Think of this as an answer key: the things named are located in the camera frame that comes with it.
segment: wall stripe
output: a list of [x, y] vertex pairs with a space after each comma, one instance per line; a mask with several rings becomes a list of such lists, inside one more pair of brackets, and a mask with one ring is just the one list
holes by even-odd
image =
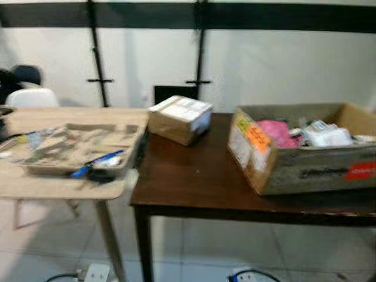
[[[98, 27], [194, 28], [193, 3], [96, 3]], [[209, 29], [274, 29], [376, 33], [375, 6], [209, 3]], [[88, 27], [86, 4], [0, 4], [6, 28]]]

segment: white chair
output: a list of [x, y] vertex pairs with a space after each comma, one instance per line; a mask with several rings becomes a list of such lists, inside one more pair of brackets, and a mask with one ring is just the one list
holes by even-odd
[[27, 88], [12, 92], [5, 102], [13, 107], [58, 107], [59, 101], [55, 93], [48, 88]]
[[[47, 88], [29, 88], [12, 92], [6, 99], [6, 105], [17, 108], [58, 107], [59, 101], [55, 93]], [[75, 217], [79, 216], [78, 203], [73, 200], [66, 201]], [[14, 229], [19, 228], [19, 211], [22, 200], [16, 200], [14, 213]]]

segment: tiled floor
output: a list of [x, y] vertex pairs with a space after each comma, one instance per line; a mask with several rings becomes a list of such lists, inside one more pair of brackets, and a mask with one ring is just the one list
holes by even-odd
[[[142, 282], [127, 206], [136, 179], [131, 172], [126, 193], [110, 203], [130, 282]], [[43, 282], [90, 263], [109, 263], [91, 203], [81, 203], [74, 220], [63, 201], [24, 202], [24, 227], [17, 231], [13, 207], [13, 201], [0, 201], [0, 281]], [[156, 282], [225, 282], [234, 268], [245, 266], [283, 282], [376, 281], [374, 229], [164, 217], [154, 218], [152, 229]]]

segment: pink item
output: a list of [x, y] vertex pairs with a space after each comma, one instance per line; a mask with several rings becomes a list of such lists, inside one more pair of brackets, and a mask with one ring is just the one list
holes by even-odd
[[262, 120], [257, 125], [270, 137], [272, 137], [278, 147], [297, 148], [299, 147], [299, 138], [292, 138], [288, 132], [286, 122], [277, 122], [275, 120]]

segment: wooden table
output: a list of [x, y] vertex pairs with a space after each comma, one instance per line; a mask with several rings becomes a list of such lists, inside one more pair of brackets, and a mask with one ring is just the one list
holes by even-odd
[[[139, 109], [23, 108], [7, 116], [6, 124], [10, 134], [55, 128], [65, 123], [115, 124], [118, 129], [123, 130], [126, 124], [132, 124], [140, 126], [144, 132], [147, 119], [147, 112]], [[132, 146], [129, 153], [134, 155], [136, 149], [135, 146]], [[123, 179], [98, 185], [88, 180], [56, 176], [40, 177], [28, 174], [20, 165], [4, 159], [0, 160], [0, 180], [0, 197], [4, 198], [93, 200], [115, 273], [119, 282], [126, 281], [118, 242], [107, 206], [107, 200], [115, 199], [123, 193], [125, 188]]]
[[194, 217], [331, 226], [376, 226], [376, 190], [261, 197], [226, 148], [229, 114], [190, 147], [152, 135], [130, 204], [144, 282], [153, 281], [150, 217]]

